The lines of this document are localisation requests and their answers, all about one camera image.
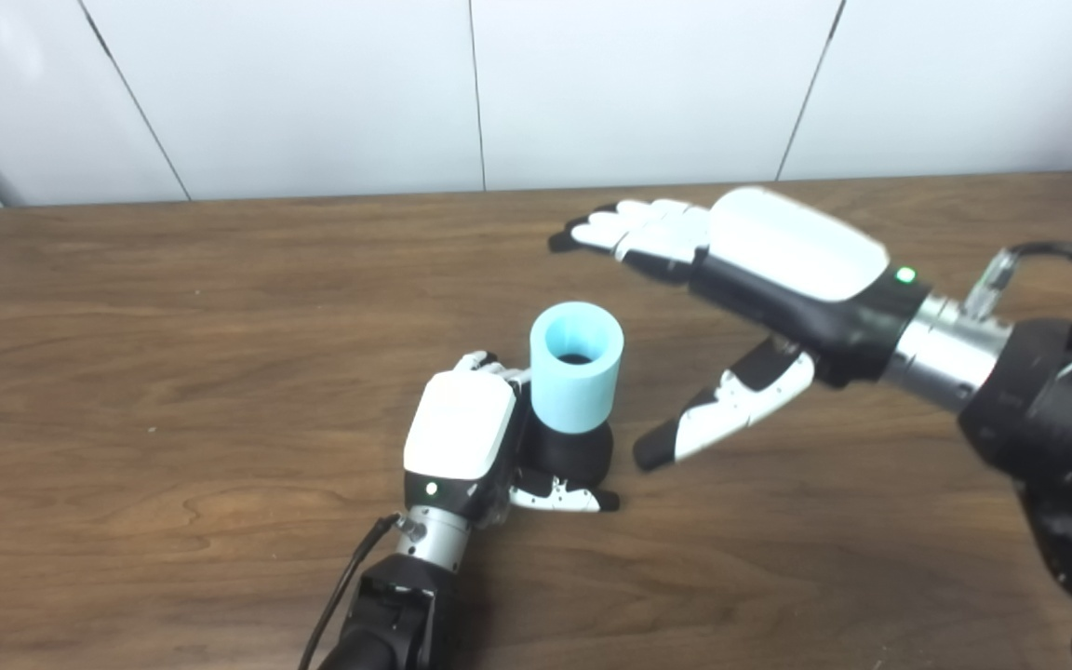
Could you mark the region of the white and black right hand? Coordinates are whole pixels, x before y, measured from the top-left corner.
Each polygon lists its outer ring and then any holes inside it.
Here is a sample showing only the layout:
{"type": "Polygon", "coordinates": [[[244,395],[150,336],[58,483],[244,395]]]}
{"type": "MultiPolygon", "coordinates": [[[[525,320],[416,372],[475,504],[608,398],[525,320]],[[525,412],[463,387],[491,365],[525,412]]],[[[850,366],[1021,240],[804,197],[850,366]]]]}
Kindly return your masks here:
{"type": "Polygon", "coordinates": [[[712,207],[622,200],[575,218],[548,241],[587,248],[766,329],[671,420],[635,441],[639,470],[684,461],[765,420],[814,382],[877,382],[930,294],[875,238],[762,187],[712,207]]]}

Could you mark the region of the white and black left hand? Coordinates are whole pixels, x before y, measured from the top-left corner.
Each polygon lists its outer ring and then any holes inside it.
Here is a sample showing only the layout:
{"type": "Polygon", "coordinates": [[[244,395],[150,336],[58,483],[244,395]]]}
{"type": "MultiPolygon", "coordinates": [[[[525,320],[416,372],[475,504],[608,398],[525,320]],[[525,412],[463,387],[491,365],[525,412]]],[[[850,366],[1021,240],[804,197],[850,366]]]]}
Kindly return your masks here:
{"type": "Polygon", "coordinates": [[[404,506],[501,525],[515,506],[536,512],[616,513],[604,490],[613,435],[607,422],[567,433],[531,402],[531,372],[473,351],[425,385],[403,452],[404,506]]]}

